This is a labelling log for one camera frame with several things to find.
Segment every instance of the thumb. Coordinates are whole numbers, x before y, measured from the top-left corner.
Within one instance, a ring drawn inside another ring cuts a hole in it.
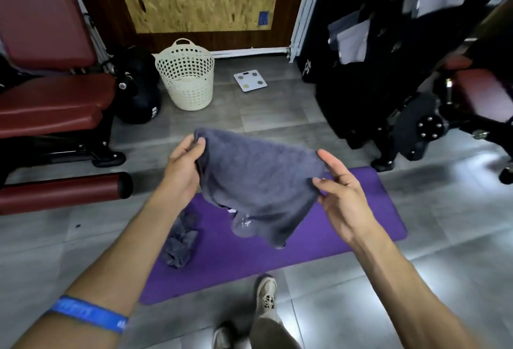
[[[206,141],[203,137],[197,139],[196,144],[185,154],[187,157],[196,161],[205,151]]]
[[[320,179],[318,177],[314,177],[312,179],[313,185],[315,185],[319,190],[324,192],[329,192],[335,195],[338,195],[345,187],[340,185],[339,183],[335,183],[333,180],[328,179]]]

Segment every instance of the blue sticker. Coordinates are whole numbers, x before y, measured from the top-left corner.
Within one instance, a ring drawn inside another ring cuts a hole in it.
[[[260,15],[258,16],[258,26],[264,26],[269,24],[269,12],[268,11],[260,11]]]

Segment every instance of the pants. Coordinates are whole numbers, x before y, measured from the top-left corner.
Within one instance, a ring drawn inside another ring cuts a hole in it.
[[[251,349],[301,349],[283,326],[276,309],[257,316],[249,333]]]

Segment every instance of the dark wooden wall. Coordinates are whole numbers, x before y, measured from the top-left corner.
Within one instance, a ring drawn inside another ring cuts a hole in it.
[[[140,45],[160,52],[177,38],[189,38],[209,50],[289,46],[301,0],[276,0],[271,30],[137,34],[125,0],[83,0],[107,49]]]

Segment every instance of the red foam roller pad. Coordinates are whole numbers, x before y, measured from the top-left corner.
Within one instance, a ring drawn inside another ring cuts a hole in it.
[[[0,215],[126,199],[132,191],[126,172],[5,185],[0,189]]]

